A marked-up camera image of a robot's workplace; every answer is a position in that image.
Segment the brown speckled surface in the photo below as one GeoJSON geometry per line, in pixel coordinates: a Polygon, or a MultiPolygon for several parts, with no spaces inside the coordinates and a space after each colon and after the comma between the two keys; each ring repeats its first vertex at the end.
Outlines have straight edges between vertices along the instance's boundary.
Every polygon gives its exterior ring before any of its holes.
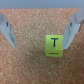
{"type": "Polygon", "coordinates": [[[0,32],[0,84],[84,84],[84,26],[62,58],[45,55],[46,35],[63,35],[78,10],[1,9],[18,45],[13,48],[0,32]]]}

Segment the black letter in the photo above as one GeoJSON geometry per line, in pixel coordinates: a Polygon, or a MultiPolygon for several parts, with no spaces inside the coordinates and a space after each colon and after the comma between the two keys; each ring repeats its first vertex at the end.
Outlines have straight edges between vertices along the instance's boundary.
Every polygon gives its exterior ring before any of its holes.
{"type": "Polygon", "coordinates": [[[54,47],[55,47],[55,40],[58,40],[58,38],[51,38],[51,39],[54,39],[54,47]]]}

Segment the cube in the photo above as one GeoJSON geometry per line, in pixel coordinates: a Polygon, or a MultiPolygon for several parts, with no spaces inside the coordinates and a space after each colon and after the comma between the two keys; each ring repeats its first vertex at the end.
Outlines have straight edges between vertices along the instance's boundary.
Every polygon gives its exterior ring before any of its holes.
{"type": "Polygon", "coordinates": [[[62,57],[63,35],[46,35],[46,56],[62,57]]]}

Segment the green block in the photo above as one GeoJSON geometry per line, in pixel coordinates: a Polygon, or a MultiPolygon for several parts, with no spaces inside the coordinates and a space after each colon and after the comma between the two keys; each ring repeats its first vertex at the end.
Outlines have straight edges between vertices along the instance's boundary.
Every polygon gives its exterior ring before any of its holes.
{"type": "Polygon", "coordinates": [[[46,35],[46,56],[62,57],[63,35],[46,35]]]}

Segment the toy block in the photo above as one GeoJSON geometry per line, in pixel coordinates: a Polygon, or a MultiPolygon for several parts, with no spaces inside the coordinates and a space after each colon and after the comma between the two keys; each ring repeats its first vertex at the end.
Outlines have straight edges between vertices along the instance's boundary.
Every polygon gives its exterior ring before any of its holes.
{"type": "Polygon", "coordinates": [[[47,35],[45,53],[46,56],[62,57],[63,35],[47,35]]]}

